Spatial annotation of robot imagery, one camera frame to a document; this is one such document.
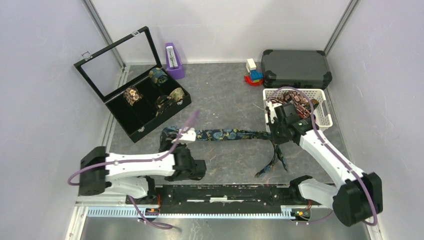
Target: case latch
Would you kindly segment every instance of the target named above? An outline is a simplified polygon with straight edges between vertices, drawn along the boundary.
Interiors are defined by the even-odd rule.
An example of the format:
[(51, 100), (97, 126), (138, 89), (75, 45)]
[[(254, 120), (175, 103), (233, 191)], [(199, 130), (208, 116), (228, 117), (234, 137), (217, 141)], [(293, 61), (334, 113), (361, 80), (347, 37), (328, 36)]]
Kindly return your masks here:
[(132, 34), (134, 37), (136, 37), (136, 36), (140, 35), (140, 32), (139, 32), (139, 31), (133, 31), (131, 34)]

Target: white robotic arm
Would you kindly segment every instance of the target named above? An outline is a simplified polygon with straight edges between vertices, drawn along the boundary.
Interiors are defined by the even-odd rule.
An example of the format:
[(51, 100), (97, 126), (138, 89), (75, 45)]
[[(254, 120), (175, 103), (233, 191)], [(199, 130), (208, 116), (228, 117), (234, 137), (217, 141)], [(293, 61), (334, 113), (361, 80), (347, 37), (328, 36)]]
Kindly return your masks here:
[(383, 210), (382, 181), (377, 174), (366, 174), (350, 162), (327, 140), (321, 130), (313, 129), (311, 118), (301, 119), (298, 116), (292, 103), (266, 104), (273, 143), (295, 142), (314, 157), (334, 182), (334, 185), (324, 184), (307, 175), (296, 178), (290, 182), (294, 199), (320, 203), (334, 210), (343, 224), (351, 226), (372, 216), (366, 194), (358, 182), (359, 178), (372, 198), (376, 213)]
[[(205, 176), (204, 160), (194, 160), (185, 144), (196, 140), (194, 129), (182, 134), (179, 145), (168, 154), (163, 151), (154, 154), (122, 155), (106, 152), (104, 146), (94, 148), (81, 160), (81, 169), (98, 163), (113, 163), (84, 171), (80, 175), (79, 194), (98, 195), (104, 192), (129, 195), (141, 199), (152, 191), (150, 178), (145, 176), (164, 176), (167, 181), (200, 180)], [(119, 161), (137, 160), (137, 162)]]

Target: blue toy block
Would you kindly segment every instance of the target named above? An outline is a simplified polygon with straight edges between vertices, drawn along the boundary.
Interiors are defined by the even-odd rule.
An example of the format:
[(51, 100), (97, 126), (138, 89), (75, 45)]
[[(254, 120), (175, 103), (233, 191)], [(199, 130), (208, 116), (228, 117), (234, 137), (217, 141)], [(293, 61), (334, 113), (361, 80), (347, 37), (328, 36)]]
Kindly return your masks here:
[(250, 71), (250, 79), (252, 80), (252, 81), (254, 81), (254, 80), (258, 80), (258, 79), (261, 79), (261, 78), (263, 78), (264, 76), (262, 75), (262, 73), (260, 73), (260, 72), (257, 72), (256, 70), (251, 70)]

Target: open lid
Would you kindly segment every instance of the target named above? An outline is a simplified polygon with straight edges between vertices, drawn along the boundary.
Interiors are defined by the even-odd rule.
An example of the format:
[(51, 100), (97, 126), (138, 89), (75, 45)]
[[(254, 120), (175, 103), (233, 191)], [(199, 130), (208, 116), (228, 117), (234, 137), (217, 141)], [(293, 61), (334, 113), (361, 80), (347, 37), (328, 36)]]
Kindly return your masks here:
[[(124, 67), (118, 64), (116, 55), (122, 56), (124, 67), (137, 65), (137, 70), (132, 72), (126, 83), (120, 87), (118, 82)], [(74, 66), (104, 103), (148, 77), (151, 69), (162, 68), (161, 60), (147, 26), (134, 31), (96, 53), (90, 55), (86, 52), (83, 57), (84, 59), (75, 63)]]

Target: white wall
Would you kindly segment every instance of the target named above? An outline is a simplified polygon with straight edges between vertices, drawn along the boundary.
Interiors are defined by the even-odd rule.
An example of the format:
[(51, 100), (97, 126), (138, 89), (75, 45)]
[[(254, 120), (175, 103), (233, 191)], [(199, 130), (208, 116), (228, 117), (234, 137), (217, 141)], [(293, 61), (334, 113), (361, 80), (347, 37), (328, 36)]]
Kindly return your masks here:
[[(92, 2), (114, 41), (148, 26), (162, 61), (165, 43), (174, 42), (183, 62), (243, 62), (259, 60), (265, 49), (323, 50), (349, 0)], [(119, 53), (127, 62), (146, 61)]]
[(360, 1), (329, 54), (330, 92), (353, 161), (382, 178), (387, 240), (424, 234), (423, 22), (422, 0)]
[(1, 1), (0, 16), (0, 239), (61, 240), (78, 191), (66, 180), (108, 114), (73, 63), (105, 43), (79, 0)]

